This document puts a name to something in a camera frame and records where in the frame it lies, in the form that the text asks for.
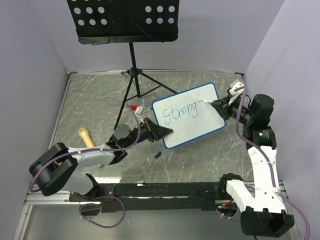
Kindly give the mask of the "blue marker cap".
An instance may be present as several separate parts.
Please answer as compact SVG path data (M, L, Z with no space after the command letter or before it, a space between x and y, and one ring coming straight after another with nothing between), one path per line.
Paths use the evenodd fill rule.
M161 154L162 154L162 152L160 151L160 152L158 152L154 157L155 157L156 159L158 159L158 158L161 156Z

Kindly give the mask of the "blue framed whiteboard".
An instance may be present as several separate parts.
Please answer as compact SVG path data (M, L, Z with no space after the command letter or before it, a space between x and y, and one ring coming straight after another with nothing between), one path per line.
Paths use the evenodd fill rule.
M219 99L216 85L208 82L155 100L151 107L157 124L173 130L163 138L165 148L173 149L223 129L226 121L202 102Z

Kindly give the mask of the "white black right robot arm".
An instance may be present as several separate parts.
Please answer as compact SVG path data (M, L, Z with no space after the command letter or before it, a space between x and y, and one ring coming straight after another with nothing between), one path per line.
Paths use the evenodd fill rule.
M280 196L277 176L276 136L269 126L275 101L265 94L254 96L249 107L240 106L241 97L230 102L228 95L211 102L224 119L237 118L243 125L240 134L245 139L251 161L254 193L250 193L242 177L233 173L220 178L218 193L223 199L232 198L240 210L240 226L247 236L283 236L295 224L294 216L287 213Z

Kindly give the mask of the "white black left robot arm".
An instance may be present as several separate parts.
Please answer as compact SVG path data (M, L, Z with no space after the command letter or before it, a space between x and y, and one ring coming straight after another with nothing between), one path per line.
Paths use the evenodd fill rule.
M87 201L93 201L99 195L97 182L90 174L80 174L77 169L117 164L134 145L145 140L157 142L173 132L146 117L134 129L125 124L119 125L109 141L100 146L72 148L58 142L29 167L33 177L29 191L40 191L46 197L59 191L76 192Z

